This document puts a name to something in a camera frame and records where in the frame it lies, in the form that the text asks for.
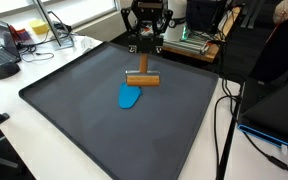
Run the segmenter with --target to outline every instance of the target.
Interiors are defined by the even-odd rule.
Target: laptop
[[[278,147],[288,147],[288,83],[242,114],[238,128]]]
[[[0,21],[0,65],[6,62],[19,62],[20,54],[15,45],[9,25]]]

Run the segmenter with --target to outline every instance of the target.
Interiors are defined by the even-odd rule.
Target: blue sponge
[[[118,104],[123,109],[129,109],[134,106],[141,94],[141,88],[138,86],[127,86],[127,84],[123,82],[120,86]]]

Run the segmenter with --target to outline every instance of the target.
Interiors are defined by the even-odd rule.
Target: wooden handle
[[[146,73],[147,72],[147,59],[148,59],[147,54],[146,53],[141,53],[140,73]]]

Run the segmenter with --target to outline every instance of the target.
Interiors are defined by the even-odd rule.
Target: computer mouse
[[[20,67],[14,62],[7,62],[0,65],[0,79],[13,76],[20,71]]]

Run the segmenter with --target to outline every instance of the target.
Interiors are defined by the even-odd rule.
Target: white table
[[[110,179],[95,162],[18,95],[22,88],[80,56],[83,53],[80,43],[83,37],[75,38],[76,47],[70,49],[52,51],[52,46],[48,44],[39,46],[38,52],[52,51],[54,58],[42,62],[19,62],[21,71],[18,74],[0,80],[0,113],[6,112],[11,116],[0,125],[0,129],[36,179]],[[100,43],[92,39],[93,45]],[[215,179],[213,112],[216,100],[224,95],[220,84],[221,80],[179,179]],[[238,84],[229,82],[228,86],[233,94],[238,94]],[[228,99],[219,104],[218,117],[221,155],[231,122]]]
[[[273,155],[288,164],[280,148],[251,137],[253,142],[265,153]],[[271,162],[269,162],[261,153],[259,153],[247,140],[244,134],[235,129],[229,160],[227,163],[225,180],[288,180],[288,172],[284,171]]]

